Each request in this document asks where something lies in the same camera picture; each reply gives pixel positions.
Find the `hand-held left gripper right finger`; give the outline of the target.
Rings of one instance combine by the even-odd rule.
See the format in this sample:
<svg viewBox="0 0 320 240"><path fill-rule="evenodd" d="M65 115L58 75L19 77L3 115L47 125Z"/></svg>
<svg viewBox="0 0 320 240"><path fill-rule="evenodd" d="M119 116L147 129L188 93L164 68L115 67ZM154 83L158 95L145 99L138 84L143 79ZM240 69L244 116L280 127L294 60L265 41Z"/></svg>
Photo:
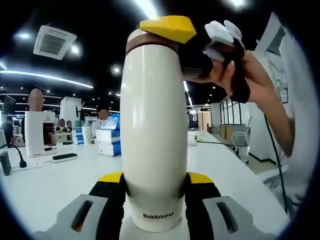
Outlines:
<svg viewBox="0 0 320 240"><path fill-rule="evenodd" d="M185 216L191 240L274 240L230 196L221 196L206 175L188 172L184 181Z"/></svg>

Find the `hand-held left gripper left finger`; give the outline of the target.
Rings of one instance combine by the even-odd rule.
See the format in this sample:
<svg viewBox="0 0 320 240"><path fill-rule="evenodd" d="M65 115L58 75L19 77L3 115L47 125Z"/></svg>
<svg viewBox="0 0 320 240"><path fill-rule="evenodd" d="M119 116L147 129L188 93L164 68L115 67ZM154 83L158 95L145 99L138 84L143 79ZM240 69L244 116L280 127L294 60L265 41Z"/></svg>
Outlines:
<svg viewBox="0 0 320 240"><path fill-rule="evenodd" d="M62 208L55 223L32 234L34 240L118 240L124 218L125 179L107 174L90 194L81 194Z"/></svg>

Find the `person's right hand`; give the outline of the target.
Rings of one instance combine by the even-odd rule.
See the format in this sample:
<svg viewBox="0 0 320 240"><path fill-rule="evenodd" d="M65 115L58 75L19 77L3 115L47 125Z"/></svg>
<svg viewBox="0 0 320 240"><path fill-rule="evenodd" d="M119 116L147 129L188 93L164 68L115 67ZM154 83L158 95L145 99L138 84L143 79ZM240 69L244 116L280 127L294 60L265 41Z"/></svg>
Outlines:
<svg viewBox="0 0 320 240"><path fill-rule="evenodd" d="M199 84L214 83L222 87L230 97L239 96L244 91L238 89L233 83L232 78L236 76L235 70L244 71L244 79L249 88L248 102L261 103L264 98L274 94L274 85L265 71L264 67L257 58L249 51L244 51L241 66L236 67L231 61L224 67L219 61L212 61L212 70L208 76L184 77L185 80Z"/></svg>

